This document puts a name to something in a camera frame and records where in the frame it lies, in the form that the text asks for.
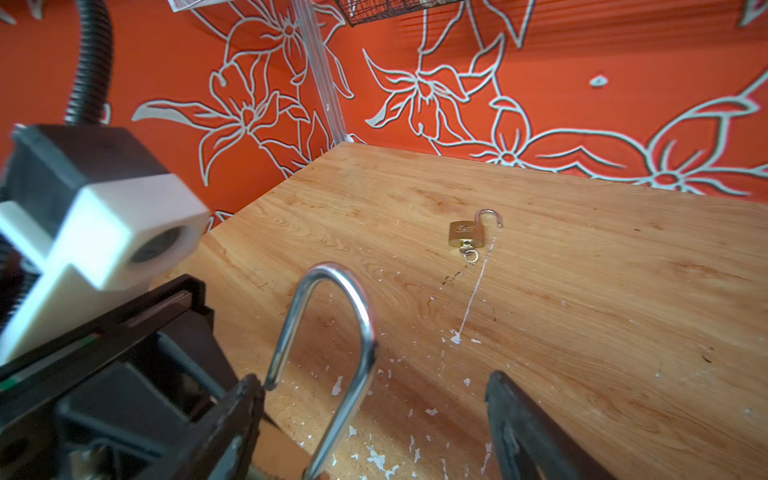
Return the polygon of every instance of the wood grain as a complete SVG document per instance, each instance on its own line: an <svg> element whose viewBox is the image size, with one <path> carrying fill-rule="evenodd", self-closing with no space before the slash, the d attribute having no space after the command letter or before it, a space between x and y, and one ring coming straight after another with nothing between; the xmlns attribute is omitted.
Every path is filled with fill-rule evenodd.
<svg viewBox="0 0 768 480"><path fill-rule="evenodd" d="M447 230L480 208L505 227L484 218L471 266ZM207 283L216 337L238 374L260 378L306 269L334 261L359 276L382 372L332 478L384 479L370 449L399 466L394 479L498 478L495 456L484 463L496 369L621 478L759 478L766 233L764 205L341 144L206 235L173 275ZM268 395L310 452L341 399L333 384L356 366L354 318L319 286Z"/></svg>

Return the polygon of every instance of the brass padlock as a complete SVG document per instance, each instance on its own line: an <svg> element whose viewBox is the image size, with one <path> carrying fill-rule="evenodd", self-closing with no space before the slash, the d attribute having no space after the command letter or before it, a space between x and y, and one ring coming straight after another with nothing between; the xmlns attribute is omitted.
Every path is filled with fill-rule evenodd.
<svg viewBox="0 0 768 480"><path fill-rule="evenodd" d="M475 263L480 257L475 248L485 245L485 229L480 223L480 216L482 214L494 214L498 227L501 228L502 216L493 210L484 208L475 212L475 221L463 220L459 222L451 222L451 226L448 231L448 243L451 247L458 247L458 251L464 254L464 258L470 262Z"/></svg>
<svg viewBox="0 0 768 480"><path fill-rule="evenodd" d="M467 244L473 247L482 247L484 234L485 232L480 222L472 222L470 220L451 222L448 243L451 247L464 247Z"/></svg>

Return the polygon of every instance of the padlock shackle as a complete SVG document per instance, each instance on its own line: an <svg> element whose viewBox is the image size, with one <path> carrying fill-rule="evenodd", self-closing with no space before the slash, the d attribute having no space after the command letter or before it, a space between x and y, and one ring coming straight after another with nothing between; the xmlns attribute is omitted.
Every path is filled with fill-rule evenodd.
<svg viewBox="0 0 768 480"><path fill-rule="evenodd" d="M315 480L323 473L325 464L341 437L342 430L355 416L366 397L373 380L372 372L376 367L376 359L379 354L376 315L369 306L368 296L360 281L352 272L338 263L320 263L307 270L304 277L299 281L299 286L296 287L296 294L290 304L283 331L277 340L277 347L272 357L269 372L266 375L264 388L274 390L280 383L280 376L288 360L288 352L293 338L296 336L296 330L306 305L310 300L310 295L317 284L323 280L330 280L340 286L349 301L352 302L360 326L360 363L341 405L339 405L336 414L323 434L317 450L310 459L310 464L304 470L303 480Z"/></svg>
<svg viewBox="0 0 768 480"><path fill-rule="evenodd" d="M475 212L475 222L480 222L480 216L482 214L494 214L496 216L496 223L498 224L499 228L502 228L504 224L502 223L502 216L498 214L496 210L491 210L490 208L482 208Z"/></svg>

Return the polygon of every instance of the wire basket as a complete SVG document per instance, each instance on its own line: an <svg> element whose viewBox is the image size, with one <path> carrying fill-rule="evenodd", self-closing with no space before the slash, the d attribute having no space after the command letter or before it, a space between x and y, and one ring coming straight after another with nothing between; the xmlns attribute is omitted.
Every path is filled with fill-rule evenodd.
<svg viewBox="0 0 768 480"><path fill-rule="evenodd" d="M461 0L336 0L351 26L396 17Z"/></svg>
<svg viewBox="0 0 768 480"><path fill-rule="evenodd" d="M190 8L204 7L206 5L215 5L217 3L231 2L231 0L168 0L170 8L174 12L189 10Z"/></svg>

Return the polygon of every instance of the padlock body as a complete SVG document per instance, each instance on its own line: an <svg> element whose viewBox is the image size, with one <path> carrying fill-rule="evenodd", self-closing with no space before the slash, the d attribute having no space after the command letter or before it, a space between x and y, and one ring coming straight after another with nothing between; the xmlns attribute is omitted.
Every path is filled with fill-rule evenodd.
<svg viewBox="0 0 768 480"><path fill-rule="evenodd" d="M484 233L482 223L469 220L451 222L448 232L448 243L451 247L460 247L464 240L472 243L473 247L482 247Z"/></svg>

